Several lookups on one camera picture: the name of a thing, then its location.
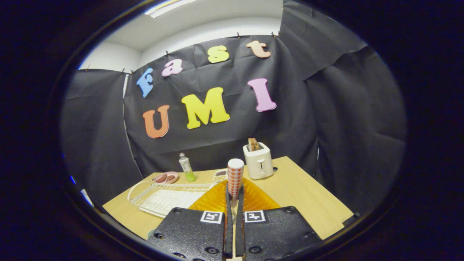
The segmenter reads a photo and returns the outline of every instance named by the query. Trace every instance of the toaster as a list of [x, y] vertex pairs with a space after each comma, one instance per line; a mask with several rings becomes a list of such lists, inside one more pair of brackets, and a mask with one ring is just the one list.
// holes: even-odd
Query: toaster
[[251, 179], [260, 179], [274, 174], [271, 161], [271, 150], [258, 142], [259, 150], [250, 151], [249, 145], [243, 146], [245, 162]]

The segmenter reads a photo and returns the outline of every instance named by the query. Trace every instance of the black fabric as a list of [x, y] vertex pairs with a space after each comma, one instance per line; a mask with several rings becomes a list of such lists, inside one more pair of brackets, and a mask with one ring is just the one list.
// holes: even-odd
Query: black fabric
[[400, 167], [406, 115], [379, 55], [345, 27], [284, 1], [280, 38], [301, 67], [319, 148], [315, 179], [353, 212], [380, 202]]
[[115, 71], [80, 70], [65, 96], [60, 126], [65, 162], [96, 206], [142, 178], [124, 131], [125, 77]]
[[279, 37], [297, 61], [301, 80], [331, 66], [343, 54], [367, 46], [340, 23], [291, 0], [284, 0]]
[[[262, 59], [245, 45], [253, 40], [266, 43], [271, 56]], [[224, 45], [230, 57], [211, 64], [207, 51]], [[173, 59], [182, 59], [183, 71], [164, 78], [161, 71]], [[153, 89], [146, 98], [136, 85], [149, 68], [153, 68]], [[247, 84], [256, 78], [268, 79], [267, 89], [277, 108], [258, 112], [253, 89]], [[195, 94], [205, 101], [206, 93], [222, 87], [224, 107], [230, 115], [226, 122], [188, 129], [186, 106], [181, 99]], [[168, 104], [169, 130], [161, 138], [152, 139], [145, 131], [142, 114]], [[182, 171], [179, 153], [190, 159], [194, 171], [227, 167], [231, 158], [244, 158], [242, 147], [247, 138], [255, 137], [266, 144], [273, 158], [288, 156], [308, 173], [316, 167], [316, 125], [309, 91], [299, 79], [295, 60], [280, 41], [272, 36], [223, 38], [183, 48], [157, 59], [129, 78], [124, 97], [125, 121], [130, 144], [142, 174], [155, 171]], [[155, 127], [161, 126], [155, 113]]]

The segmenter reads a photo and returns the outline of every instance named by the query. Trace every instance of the letter m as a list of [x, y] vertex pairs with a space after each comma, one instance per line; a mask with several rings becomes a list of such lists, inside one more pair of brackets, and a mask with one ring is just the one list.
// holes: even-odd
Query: letter m
[[200, 122], [197, 120], [196, 116], [198, 116], [203, 124], [208, 124], [210, 112], [212, 114], [212, 123], [224, 122], [230, 119], [222, 102], [223, 91], [221, 87], [210, 89], [206, 94], [205, 103], [202, 103], [194, 94], [182, 98], [181, 102], [184, 103], [187, 108], [187, 128], [194, 129], [200, 127]]

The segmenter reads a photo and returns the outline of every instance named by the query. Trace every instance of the orange placemat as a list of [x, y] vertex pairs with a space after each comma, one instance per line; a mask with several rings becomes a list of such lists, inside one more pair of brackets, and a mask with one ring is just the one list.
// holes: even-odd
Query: orange placemat
[[[207, 191], [201, 198], [195, 201], [189, 209], [219, 211], [227, 215], [226, 189], [227, 180], [224, 180]], [[277, 209], [280, 207], [264, 191], [246, 178], [243, 178], [243, 194], [243, 211]]]

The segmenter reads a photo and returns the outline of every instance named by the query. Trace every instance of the orange letter u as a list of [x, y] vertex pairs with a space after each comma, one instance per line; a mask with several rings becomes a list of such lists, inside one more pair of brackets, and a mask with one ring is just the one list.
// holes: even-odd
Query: orange letter u
[[145, 130], [147, 131], [147, 135], [150, 138], [161, 138], [168, 132], [168, 109], [169, 105], [163, 105], [158, 108], [158, 112], [161, 114], [161, 128], [159, 130], [155, 129], [155, 123], [153, 121], [153, 115], [155, 115], [155, 111], [151, 110], [143, 113], [142, 117], [145, 119]]

